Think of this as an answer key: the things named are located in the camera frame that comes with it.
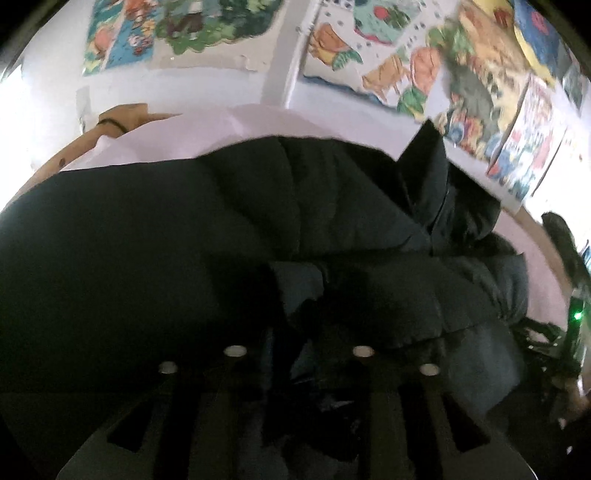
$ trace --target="green leaves drawing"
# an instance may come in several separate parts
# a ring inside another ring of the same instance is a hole
[[[451,19],[446,19],[445,24],[441,27],[429,30],[427,44],[430,47],[440,48],[454,59],[462,55],[474,54],[474,47],[466,30],[461,24]]]
[[[427,95],[413,85],[403,91],[398,99],[397,111],[421,119],[425,113],[426,102]]]
[[[357,53],[355,50],[347,50],[347,51],[340,51],[338,52],[332,62],[332,69],[336,72],[345,67],[348,64],[349,60],[354,60],[357,63],[363,64],[363,60],[361,59],[361,55]]]

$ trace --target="comic poster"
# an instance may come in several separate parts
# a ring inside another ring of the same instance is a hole
[[[289,0],[160,0],[154,66],[268,70]]]
[[[84,75],[150,59],[158,14],[158,0],[96,0],[86,42]]]
[[[436,0],[326,1],[310,37],[304,75],[422,121],[442,64],[428,33],[443,23]]]
[[[551,90],[533,76],[515,125],[486,175],[523,202],[550,166],[565,130],[564,119],[552,106]]]
[[[470,155],[489,161],[517,115],[529,65],[515,39],[468,1],[460,4],[459,24],[431,35],[450,59],[451,107],[434,123]]]

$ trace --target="person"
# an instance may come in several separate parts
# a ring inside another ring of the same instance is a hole
[[[168,114],[149,114],[146,103],[118,105],[104,112],[99,116],[98,124],[93,129],[85,132],[44,163],[17,191],[9,204],[28,192],[35,185],[58,173],[81,155],[95,148],[100,137],[119,138],[121,135],[131,132],[141,125],[170,118],[171,116]]]
[[[50,476],[112,412],[97,407],[107,391],[143,391],[162,361],[203,368],[270,326],[314,341],[327,320],[340,338],[435,363],[483,414],[524,376],[509,325],[564,320],[538,244],[524,259],[498,235],[505,222],[519,245],[523,231],[430,124],[328,128],[260,105],[159,118],[106,112],[0,217],[0,412]],[[48,411],[77,432],[62,450]]]

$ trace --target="drawing of vegetables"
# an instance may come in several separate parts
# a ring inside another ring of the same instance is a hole
[[[374,7],[374,15],[394,28],[402,29],[410,23],[410,17],[396,5],[392,5],[390,8]]]
[[[347,45],[328,23],[319,26],[312,34],[309,51],[315,59],[334,71],[344,68],[350,60],[363,64],[359,53]]]
[[[425,95],[429,95],[441,67],[439,51],[433,47],[422,47],[413,51],[410,72],[413,85]]]
[[[426,101],[427,95],[412,85],[403,91],[398,100],[397,110],[399,113],[405,113],[406,115],[413,116],[417,120],[422,120],[425,113],[424,105]]]
[[[398,83],[402,82],[405,77],[409,80],[411,79],[410,71],[402,65],[400,57],[393,54],[378,68],[362,77],[363,88],[376,93],[376,95],[386,102],[386,93],[390,88],[394,88],[396,93],[400,95]]]

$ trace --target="bracelet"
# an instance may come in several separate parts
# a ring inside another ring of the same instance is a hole
[[[123,132],[124,135],[126,133],[129,133],[129,130],[127,130],[117,120],[113,120],[112,118],[103,118],[100,122],[97,123],[97,126],[98,125],[106,125],[106,124],[111,124],[111,125],[116,126],[119,130],[121,130]]]

